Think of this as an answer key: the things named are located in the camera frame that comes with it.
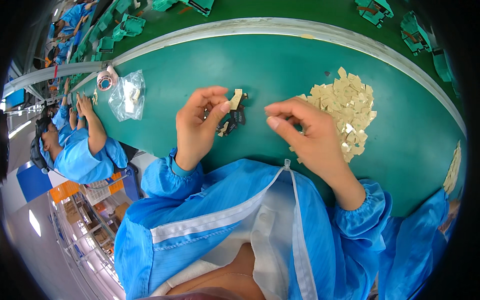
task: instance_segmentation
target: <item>neck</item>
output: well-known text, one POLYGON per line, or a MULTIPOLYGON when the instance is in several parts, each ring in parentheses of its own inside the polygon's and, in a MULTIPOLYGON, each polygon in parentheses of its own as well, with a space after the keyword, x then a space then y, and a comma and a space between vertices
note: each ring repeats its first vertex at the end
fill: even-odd
POLYGON ((50 153, 50 158, 53 160, 53 162, 55 162, 55 159, 57 159, 57 156, 62 150, 63 150, 63 147, 60 146, 59 144, 56 144, 50 147, 50 150, 48 152, 50 153))

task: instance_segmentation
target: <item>wristband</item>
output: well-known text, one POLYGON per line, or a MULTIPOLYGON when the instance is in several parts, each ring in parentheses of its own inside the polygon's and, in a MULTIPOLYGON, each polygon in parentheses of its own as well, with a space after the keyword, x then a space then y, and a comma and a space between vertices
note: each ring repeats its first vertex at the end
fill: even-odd
POLYGON ((172 157, 172 171, 173 173, 177 174, 180 177, 187 177, 190 176, 193 172, 195 172, 196 168, 193 168, 193 170, 190 171, 185 171, 184 169, 180 168, 177 165, 177 162, 175 161, 175 158, 172 157))

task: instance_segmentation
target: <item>green table surface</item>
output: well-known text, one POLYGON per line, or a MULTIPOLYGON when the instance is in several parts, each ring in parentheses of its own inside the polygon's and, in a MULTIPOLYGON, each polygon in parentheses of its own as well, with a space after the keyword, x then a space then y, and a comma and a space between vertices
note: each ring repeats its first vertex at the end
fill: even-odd
MULTIPOLYGON (((139 8, 144 11, 140 17, 146 19, 142 33, 138 36, 125 37, 121 41, 115 42, 114 52, 111 54, 104 53, 102 60, 113 59, 133 47, 158 36, 208 22, 245 17, 284 17, 311 20, 361 33, 391 47, 427 72, 447 93, 460 114, 463 115, 461 102, 456 98, 451 83, 443 82, 438 76, 433 65, 432 54, 423 51, 418 56, 414 56, 402 40, 400 22, 403 16, 411 10, 409 4, 403 0, 388 0, 394 17, 385 18, 380 29, 360 17, 356 10, 357 5, 353 0, 215 0, 208 17, 194 10, 188 10, 179 14, 181 10, 187 7, 181 2, 174 4, 166 12, 154 11, 151 9, 151 3, 147 4, 145 2, 146 0, 141 0, 142 5, 139 8)), ((113 29, 117 26, 115 20, 121 21, 121 17, 122 14, 115 10, 113 21, 104 32, 99 34, 98 38, 111 36, 113 29)), ((89 61, 93 53, 92 48, 88 46, 85 52, 85 59, 89 61)))
MULTIPOLYGON (((332 83, 340 66, 373 87, 373 109, 378 111, 366 129, 365 151, 352 159, 350 168, 357 178, 371 178, 391 193, 392 215, 406 216, 442 187, 456 143, 460 140, 466 145, 465 137, 453 117, 424 87, 364 53, 292 36, 242 35, 191 41, 116 67, 119 76, 143 70, 142 120, 118 122, 108 105, 111 90, 98 91, 94 110, 110 137, 162 157, 176 146, 175 115, 195 88, 222 85, 229 89, 228 97, 235 88, 242 88, 249 95, 243 102, 246 125, 239 125, 227 137, 215 138, 212 150, 202 160, 205 172, 240 158, 279 166, 289 158, 292 169, 308 176, 325 202, 332 205, 328 186, 299 165, 288 144, 268 127, 264 106, 308 94, 314 84, 332 83)), ((93 79, 81 89, 91 96, 95 83, 93 79)), ((465 150, 462 156, 452 196, 464 182, 465 150)))

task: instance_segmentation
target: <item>zipper pull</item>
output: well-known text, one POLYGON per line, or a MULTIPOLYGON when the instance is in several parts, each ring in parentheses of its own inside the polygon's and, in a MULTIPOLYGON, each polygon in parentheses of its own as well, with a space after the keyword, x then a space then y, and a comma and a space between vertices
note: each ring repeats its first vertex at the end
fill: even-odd
POLYGON ((285 158, 283 169, 290 170, 290 160, 285 158))

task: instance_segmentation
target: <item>clear plastic bag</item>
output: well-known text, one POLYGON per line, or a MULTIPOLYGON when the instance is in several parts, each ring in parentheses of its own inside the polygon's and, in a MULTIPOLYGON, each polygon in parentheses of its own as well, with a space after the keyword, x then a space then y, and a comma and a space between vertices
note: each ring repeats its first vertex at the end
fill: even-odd
POLYGON ((141 120, 144 111, 145 80, 142 70, 119 77, 112 87, 108 105, 118 121, 141 120))

